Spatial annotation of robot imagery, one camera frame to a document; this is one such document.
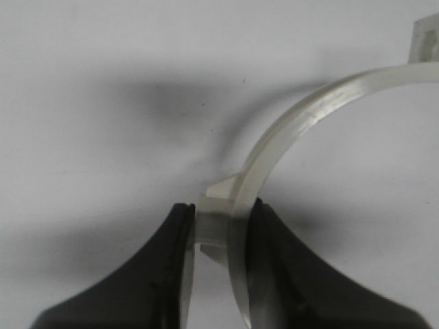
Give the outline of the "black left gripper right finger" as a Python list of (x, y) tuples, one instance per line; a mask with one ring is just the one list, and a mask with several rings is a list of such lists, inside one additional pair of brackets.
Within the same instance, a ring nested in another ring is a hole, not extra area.
[(253, 328), (429, 327), (322, 260), (260, 199), (248, 223), (246, 271)]

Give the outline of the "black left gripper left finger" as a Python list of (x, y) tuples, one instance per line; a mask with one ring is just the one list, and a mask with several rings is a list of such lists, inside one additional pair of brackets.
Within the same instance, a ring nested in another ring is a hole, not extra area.
[(195, 206), (174, 204), (126, 263), (41, 313), (33, 328), (186, 328), (193, 278)]

